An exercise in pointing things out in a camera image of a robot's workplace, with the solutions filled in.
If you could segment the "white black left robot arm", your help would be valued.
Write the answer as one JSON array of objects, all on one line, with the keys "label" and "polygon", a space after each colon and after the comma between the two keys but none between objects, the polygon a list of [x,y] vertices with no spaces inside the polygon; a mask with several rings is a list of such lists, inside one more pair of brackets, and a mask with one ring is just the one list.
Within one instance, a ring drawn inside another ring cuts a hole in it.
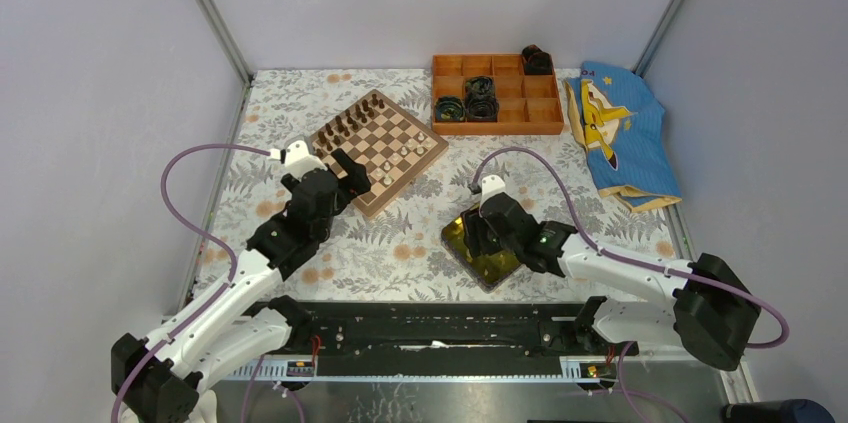
[{"label": "white black left robot arm", "polygon": [[175,216],[219,245],[230,267],[146,336],[125,334],[115,342],[111,421],[131,414],[135,422],[210,422],[210,412],[197,407],[223,377],[271,350],[296,354],[309,344],[309,318],[289,297],[273,300],[242,325],[235,321],[317,254],[329,239],[334,218],[368,193],[371,182],[365,166],[342,149],[331,153],[341,174],[303,140],[261,154],[283,165],[283,184],[290,194],[286,206],[255,230],[241,253],[181,214]]}]

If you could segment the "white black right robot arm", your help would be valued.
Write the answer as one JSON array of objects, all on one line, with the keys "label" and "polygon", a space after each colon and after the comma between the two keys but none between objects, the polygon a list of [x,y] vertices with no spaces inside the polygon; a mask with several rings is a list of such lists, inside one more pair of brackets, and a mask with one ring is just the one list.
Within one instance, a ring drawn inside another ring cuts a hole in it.
[{"label": "white black right robot arm", "polygon": [[504,253],[538,273],[600,282],[633,296],[631,302],[591,297],[573,329],[575,345],[597,355],[611,343],[646,342],[684,348],[723,371],[740,363],[761,310],[721,258],[671,260],[651,271],[627,252],[627,262],[593,249],[576,227],[537,221],[505,194],[464,211],[463,240],[474,257]]}]

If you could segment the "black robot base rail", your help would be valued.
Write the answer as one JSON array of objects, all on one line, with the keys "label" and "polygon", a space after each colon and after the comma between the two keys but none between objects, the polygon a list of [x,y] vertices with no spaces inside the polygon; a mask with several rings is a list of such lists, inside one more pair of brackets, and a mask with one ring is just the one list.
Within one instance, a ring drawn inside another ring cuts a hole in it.
[{"label": "black robot base rail", "polygon": [[579,304],[298,303],[253,305],[193,358],[225,378],[254,359],[300,380],[607,379],[625,350]]}]

